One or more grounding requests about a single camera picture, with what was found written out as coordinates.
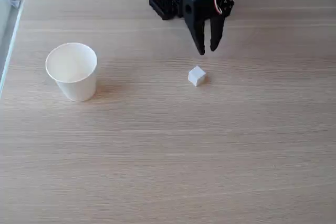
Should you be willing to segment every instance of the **light wood tabletop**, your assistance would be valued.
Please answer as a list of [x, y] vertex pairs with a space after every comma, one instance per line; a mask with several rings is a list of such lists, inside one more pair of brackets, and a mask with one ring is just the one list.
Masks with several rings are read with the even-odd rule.
[[[336, 223], [336, 0], [234, 1], [200, 56], [148, 0], [25, 0], [0, 100], [0, 223]], [[98, 56], [83, 103], [45, 71], [74, 41]]]

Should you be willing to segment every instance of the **paper cup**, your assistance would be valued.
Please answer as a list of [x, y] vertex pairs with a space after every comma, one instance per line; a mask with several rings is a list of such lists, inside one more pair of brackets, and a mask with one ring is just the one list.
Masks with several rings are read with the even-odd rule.
[[97, 56], [88, 46], [81, 43], [66, 43], [48, 55], [46, 70], [72, 101], [90, 99], [96, 92]]

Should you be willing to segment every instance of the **wood grain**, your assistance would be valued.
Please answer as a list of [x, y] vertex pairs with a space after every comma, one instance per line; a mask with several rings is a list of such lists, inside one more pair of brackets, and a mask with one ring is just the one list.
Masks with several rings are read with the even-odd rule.
[[[200, 56], [148, 0], [25, 0], [0, 100], [0, 223], [335, 223], [336, 0], [235, 2]], [[88, 102], [45, 72], [70, 41], [98, 56]]]

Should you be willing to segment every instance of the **cup rim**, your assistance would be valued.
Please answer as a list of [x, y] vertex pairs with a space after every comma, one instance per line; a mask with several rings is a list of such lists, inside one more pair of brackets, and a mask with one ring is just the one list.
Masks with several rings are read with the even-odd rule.
[[[48, 59], [49, 59], [50, 55], [52, 55], [56, 50], [58, 50], [58, 49], [61, 48], [61, 47], [66, 46], [66, 45], [70, 45], [70, 44], [72, 44], [72, 45], [81, 45], [81, 46], [85, 46], [85, 47], [87, 47], [89, 50], [91, 50], [91, 51], [93, 52], [94, 56], [96, 57], [96, 64], [95, 64], [93, 70], [92, 70], [86, 77], [83, 77], [83, 78], [81, 78], [81, 79], [79, 79], [79, 80], [76, 80], [76, 81], [61, 81], [61, 80], [58, 80], [58, 79], [54, 78], [54, 77], [50, 74], [50, 72], [49, 72], [49, 70], [48, 70]], [[61, 82], [61, 83], [68, 83], [68, 84], [70, 84], [70, 83], [77, 83], [77, 82], [83, 81], [83, 80], [87, 79], [88, 77], [90, 77], [90, 76], [95, 72], [95, 70], [96, 70], [96, 68], [97, 68], [97, 63], [98, 63], [98, 61], [97, 61], [97, 55], [96, 55], [96, 52], [95, 52], [91, 47], [89, 47], [88, 45], [85, 45], [85, 44], [83, 44], [83, 43], [79, 43], [79, 42], [68, 42], [68, 43], [61, 44], [61, 45], [59, 45], [58, 47], [55, 47], [55, 48], [48, 54], [45, 65], [46, 65], [46, 71], [47, 71], [48, 75], [49, 75], [53, 80], [55, 80], [55, 81], [57, 81], [57, 82]]]

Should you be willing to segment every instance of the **white cube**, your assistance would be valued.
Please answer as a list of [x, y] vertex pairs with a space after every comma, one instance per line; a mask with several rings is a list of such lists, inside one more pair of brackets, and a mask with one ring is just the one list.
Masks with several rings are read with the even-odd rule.
[[205, 79], [205, 72], [199, 67], [196, 66], [191, 71], [189, 71], [188, 80], [194, 85], [200, 85]]

